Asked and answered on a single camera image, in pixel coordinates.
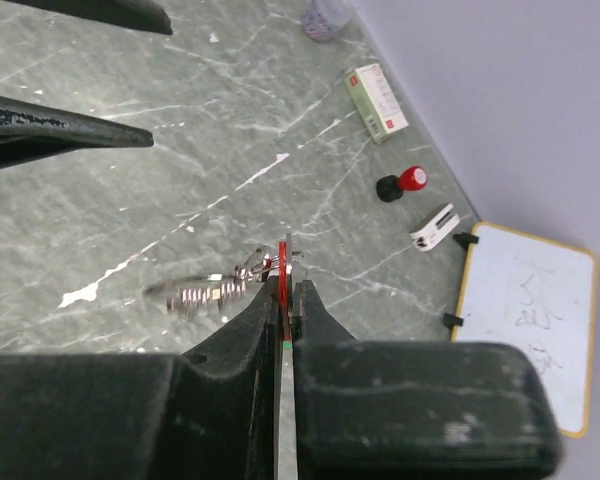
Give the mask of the wire keyring with keys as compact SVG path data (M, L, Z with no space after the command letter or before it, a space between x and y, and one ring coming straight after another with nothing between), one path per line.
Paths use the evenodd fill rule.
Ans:
M265 247L256 248L230 272L189 275L154 283L143 290L143 297L163 302L168 313L194 317L200 310L216 306L220 313L249 289L260 286L279 274L280 257Z

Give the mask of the red tagged key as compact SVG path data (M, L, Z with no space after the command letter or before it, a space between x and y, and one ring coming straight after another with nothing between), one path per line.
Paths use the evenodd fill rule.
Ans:
M292 236L288 233L284 241L279 243L278 252L278 303L281 311L283 329L283 345L289 348L292 344L292 328L290 322Z

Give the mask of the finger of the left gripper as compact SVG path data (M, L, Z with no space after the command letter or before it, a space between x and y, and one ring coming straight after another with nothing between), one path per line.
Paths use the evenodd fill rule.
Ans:
M145 0L13 0L13 3L126 29L172 35L161 5Z
M151 132L0 96L0 169L84 148L145 148Z

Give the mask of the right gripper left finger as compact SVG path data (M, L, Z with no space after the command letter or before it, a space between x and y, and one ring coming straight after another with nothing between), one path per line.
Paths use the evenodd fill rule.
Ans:
M0 479L274 479L278 281L182 354L0 354Z

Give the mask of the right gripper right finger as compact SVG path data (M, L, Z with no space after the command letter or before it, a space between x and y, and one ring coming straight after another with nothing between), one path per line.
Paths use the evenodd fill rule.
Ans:
M543 479L563 446L541 380L502 343L363 341L295 287L302 479Z

